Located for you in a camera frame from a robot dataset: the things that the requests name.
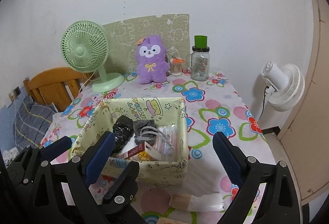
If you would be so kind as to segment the green desk fan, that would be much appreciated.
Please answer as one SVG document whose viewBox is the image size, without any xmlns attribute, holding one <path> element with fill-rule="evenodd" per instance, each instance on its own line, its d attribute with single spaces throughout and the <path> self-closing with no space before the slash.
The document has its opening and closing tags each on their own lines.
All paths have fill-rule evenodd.
<svg viewBox="0 0 329 224">
<path fill-rule="evenodd" d="M 80 73 L 98 73 L 92 83 L 95 93 L 103 93 L 119 87 L 124 76 L 107 73 L 105 63 L 109 57 L 109 39 L 103 26 L 92 21 L 71 24 L 61 40 L 61 53 L 65 62 Z"/>
</svg>

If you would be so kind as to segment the purple plush bunny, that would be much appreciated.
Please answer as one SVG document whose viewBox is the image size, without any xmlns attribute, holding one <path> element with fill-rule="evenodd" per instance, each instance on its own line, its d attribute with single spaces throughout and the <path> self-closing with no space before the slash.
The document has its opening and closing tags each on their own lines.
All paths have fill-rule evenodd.
<svg viewBox="0 0 329 224">
<path fill-rule="evenodd" d="M 169 64 L 166 61 L 166 47 L 161 36 L 145 37 L 138 43 L 135 58 L 139 83 L 163 83 L 167 80 Z"/>
</svg>

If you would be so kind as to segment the clear plastic zip bag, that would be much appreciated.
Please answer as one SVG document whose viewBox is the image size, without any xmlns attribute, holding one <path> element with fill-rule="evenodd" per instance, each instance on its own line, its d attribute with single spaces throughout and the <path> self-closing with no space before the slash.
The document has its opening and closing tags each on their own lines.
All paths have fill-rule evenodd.
<svg viewBox="0 0 329 224">
<path fill-rule="evenodd" d="M 161 154 L 162 162 L 175 162 L 177 160 L 177 125 L 158 127 L 158 135 L 154 148 Z"/>
</svg>

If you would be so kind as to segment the cartoon printed cardboard panel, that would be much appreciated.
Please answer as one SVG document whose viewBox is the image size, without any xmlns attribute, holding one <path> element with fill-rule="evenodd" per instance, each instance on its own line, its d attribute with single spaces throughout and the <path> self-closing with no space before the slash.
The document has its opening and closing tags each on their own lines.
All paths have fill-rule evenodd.
<svg viewBox="0 0 329 224">
<path fill-rule="evenodd" d="M 190 53 L 189 22 L 188 14 L 168 14 L 137 17 L 104 25 L 109 39 L 106 71 L 120 74 L 136 72 L 137 43 L 152 35 L 162 38 L 168 57 L 184 59 Z"/>
</svg>

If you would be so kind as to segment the grey plaid pillow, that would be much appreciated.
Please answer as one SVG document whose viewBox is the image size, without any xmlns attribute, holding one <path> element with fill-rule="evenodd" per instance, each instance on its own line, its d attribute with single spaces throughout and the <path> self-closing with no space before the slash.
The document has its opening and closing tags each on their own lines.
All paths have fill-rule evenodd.
<svg viewBox="0 0 329 224">
<path fill-rule="evenodd" d="M 18 151 L 27 146 L 38 148 L 52 123 L 56 110 L 49 105 L 23 101 L 13 123 L 13 135 Z"/>
</svg>

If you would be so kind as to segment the white standing fan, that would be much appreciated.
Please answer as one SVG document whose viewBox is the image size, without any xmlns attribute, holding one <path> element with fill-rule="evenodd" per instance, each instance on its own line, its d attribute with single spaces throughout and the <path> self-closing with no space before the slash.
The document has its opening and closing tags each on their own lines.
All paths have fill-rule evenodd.
<svg viewBox="0 0 329 224">
<path fill-rule="evenodd" d="M 301 100 L 305 91 L 305 77 L 294 64 L 279 67 L 276 63 L 267 62 L 261 71 L 262 78 L 267 82 L 261 110 L 256 119 L 262 117 L 266 105 L 278 112 L 293 109 Z"/>
</svg>

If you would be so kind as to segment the glass jar green lid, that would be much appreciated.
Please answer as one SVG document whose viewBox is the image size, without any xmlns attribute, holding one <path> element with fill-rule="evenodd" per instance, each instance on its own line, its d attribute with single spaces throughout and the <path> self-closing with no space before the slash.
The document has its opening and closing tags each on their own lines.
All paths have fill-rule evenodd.
<svg viewBox="0 0 329 224">
<path fill-rule="evenodd" d="M 210 70 L 210 47 L 207 45 L 207 36 L 194 36 L 192 53 L 186 56 L 186 65 L 194 81 L 207 81 Z"/>
</svg>

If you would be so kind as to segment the yellow cartoon snack pouch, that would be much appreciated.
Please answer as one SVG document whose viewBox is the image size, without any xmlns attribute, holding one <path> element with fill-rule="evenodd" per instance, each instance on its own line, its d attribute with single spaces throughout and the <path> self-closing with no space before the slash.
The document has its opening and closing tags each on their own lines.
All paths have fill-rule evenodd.
<svg viewBox="0 0 329 224">
<path fill-rule="evenodd" d="M 132 160 L 135 162 L 153 162 L 161 161 L 162 154 L 154 149 L 150 144 L 144 142 L 143 144 L 139 144 L 125 153 L 118 154 L 117 158 Z"/>
</svg>

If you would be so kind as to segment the floral tablecloth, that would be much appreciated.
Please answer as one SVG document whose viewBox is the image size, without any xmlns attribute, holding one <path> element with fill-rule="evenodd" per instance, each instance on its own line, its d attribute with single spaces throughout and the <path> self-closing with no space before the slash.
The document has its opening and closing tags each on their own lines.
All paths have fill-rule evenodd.
<svg viewBox="0 0 329 224">
<path fill-rule="evenodd" d="M 140 120 L 151 112 L 161 118 L 175 108 L 173 103 L 159 105 L 160 97 L 184 99 L 189 159 L 185 180 L 179 185 L 165 186 L 141 182 L 132 205 L 148 223 L 156 223 L 160 218 L 185 223 L 217 223 L 223 215 L 221 211 L 178 210 L 169 205 L 170 199 L 178 193 L 197 197 L 220 193 L 226 207 L 234 200 L 238 186 L 231 183 L 212 146 L 212 138 L 218 131 L 246 156 L 254 156 L 263 163 L 274 161 L 251 112 L 219 71 L 212 72 L 205 82 L 193 81 L 187 71 L 180 76 L 169 76 L 166 82 L 158 84 L 141 85 L 136 74 L 125 74 L 124 78 L 121 86 L 102 94 L 85 88 L 62 113 L 53 117 L 41 144 L 47 147 L 64 136 L 76 140 L 82 131 L 94 129 L 95 117 L 103 114 L 98 109 L 102 100 L 128 99 L 127 105 L 119 104 L 110 111 L 112 117 L 116 119 L 125 114 Z"/>
</svg>

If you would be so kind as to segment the yellow fabric storage basket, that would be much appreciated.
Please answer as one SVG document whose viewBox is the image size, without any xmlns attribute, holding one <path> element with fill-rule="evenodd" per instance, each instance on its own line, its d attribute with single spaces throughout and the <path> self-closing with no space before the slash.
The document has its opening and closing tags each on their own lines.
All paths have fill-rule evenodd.
<svg viewBox="0 0 329 224">
<path fill-rule="evenodd" d="M 72 146 L 73 156 L 82 156 L 94 146 L 105 131 L 112 131 L 120 116 L 131 120 L 154 120 L 156 126 L 176 128 L 175 151 L 168 161 L 139 163 L 138 181 L 155 185 L 178 185 L 185 179 L 189 149 L 187 143 L 186 106 L 179 97 L 134 97 L 103 99 L 84 124 Z"/>
</svg>

